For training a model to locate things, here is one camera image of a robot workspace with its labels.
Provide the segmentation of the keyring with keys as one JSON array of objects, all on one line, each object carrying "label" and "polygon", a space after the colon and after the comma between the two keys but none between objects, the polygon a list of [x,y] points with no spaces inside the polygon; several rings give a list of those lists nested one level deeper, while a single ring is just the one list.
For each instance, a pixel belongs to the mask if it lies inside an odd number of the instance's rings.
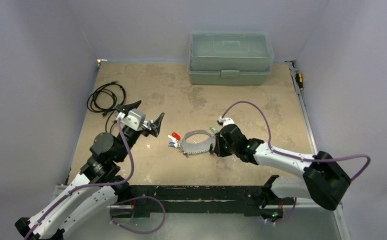
[{"label": "keyring with keys", "polygon": [[[199,135],[205,136],[205,139],[198,142],[190,140]],[[216,146],[216,135],[202,129],[189,131],[183,137],[177,132],[172,132],[167,137],[170,139],[168,146],[178,149],[186,157],[210,153]]]}]

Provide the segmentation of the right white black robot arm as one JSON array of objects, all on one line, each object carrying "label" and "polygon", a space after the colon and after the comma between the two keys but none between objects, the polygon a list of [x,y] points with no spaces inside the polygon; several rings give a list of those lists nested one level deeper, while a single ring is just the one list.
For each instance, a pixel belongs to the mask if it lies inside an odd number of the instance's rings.
[{"label": "right white black robot arm", "polygon": [[235,124],[224,126],[216,134],[213,153],[219,157],[235,155],[245,163],[294,175],[291,179],[277,176],[265,184],[262,197],[270,204],[284,198],[304,198],[334,211],[352,182],[341,166],[324,151],[312,155],[269,147],[261,139],[247,138]]}]

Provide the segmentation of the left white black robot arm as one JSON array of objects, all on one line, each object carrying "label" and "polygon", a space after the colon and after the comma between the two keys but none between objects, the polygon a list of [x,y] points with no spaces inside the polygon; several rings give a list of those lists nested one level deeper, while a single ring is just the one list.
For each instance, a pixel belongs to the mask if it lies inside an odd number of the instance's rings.
[{"label": "left white black robot arm", "polygon": [[44,209],[21,217],[14,226],[26,240],[65,240],[76,228],[107,206],[135,201],[129,179],[134,174],[131,153],[140,136],[158,137],[165,113],[146,120],[138,110],[141,101],[118,105],[119,133],[99,133],[93,140],[90,157],[72,182]]}]

